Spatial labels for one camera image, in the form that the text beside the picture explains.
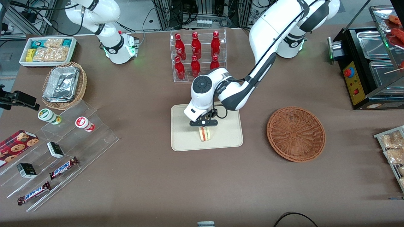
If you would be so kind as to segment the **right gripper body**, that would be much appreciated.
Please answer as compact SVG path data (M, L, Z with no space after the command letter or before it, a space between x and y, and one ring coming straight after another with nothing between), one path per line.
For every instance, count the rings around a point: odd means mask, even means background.
M0 85L0 107L2 109L11 109L14 104L14 92L4 91L4 87L3 84Z

